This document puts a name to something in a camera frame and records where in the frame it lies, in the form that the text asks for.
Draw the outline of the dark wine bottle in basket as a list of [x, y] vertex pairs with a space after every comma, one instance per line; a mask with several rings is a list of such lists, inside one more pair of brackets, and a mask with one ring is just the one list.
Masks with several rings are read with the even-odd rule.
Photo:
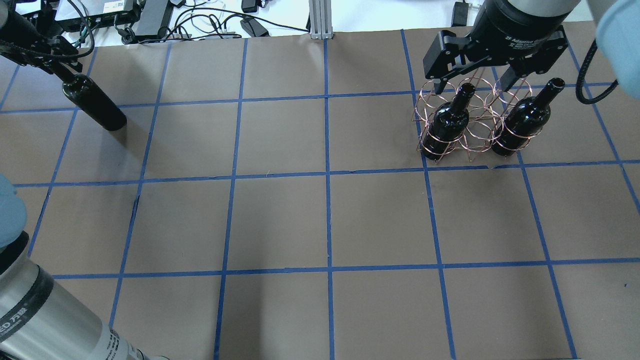
[[440, 161], [462, 136], [470, 121], [467, 107], [475, 92], [476, 87], [465, 82], [451, 101], [438, 107], [422, 136], [422, 152], [427, 159]]

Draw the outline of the black power adapter brick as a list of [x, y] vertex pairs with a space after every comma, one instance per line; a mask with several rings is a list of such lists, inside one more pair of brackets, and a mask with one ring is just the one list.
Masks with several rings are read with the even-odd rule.
[[135, 41], [160, 40], [167, 32], [173, 4], [170, 0], [146, 0], [142, 7], [137, 28], [134, 30]]

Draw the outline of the aluminium frame post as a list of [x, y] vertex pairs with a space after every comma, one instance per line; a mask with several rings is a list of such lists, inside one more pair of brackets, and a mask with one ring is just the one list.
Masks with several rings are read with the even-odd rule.
[[334, 38], [331, 0], [309, 0], [310, 38], [329, 40]]

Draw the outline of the dark wine bottle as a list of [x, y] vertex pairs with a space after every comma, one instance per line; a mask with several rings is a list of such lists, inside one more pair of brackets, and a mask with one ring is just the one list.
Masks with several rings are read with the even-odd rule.
[[[52, 71], [52, 61], [47, 65]], [[76, 107], [108, 132], [116, 132], [127, 124], [127, 117], [94, 80], [74, 73], [73, 83], [62, 82], [62, 93]]]
[[427, 159], [440, 161], [462, 136], [470, 121], [467, 107], [475, 92], [476, 87], [465, 82], [451, 101], [438, 107], [422, 136], [422, 152]]

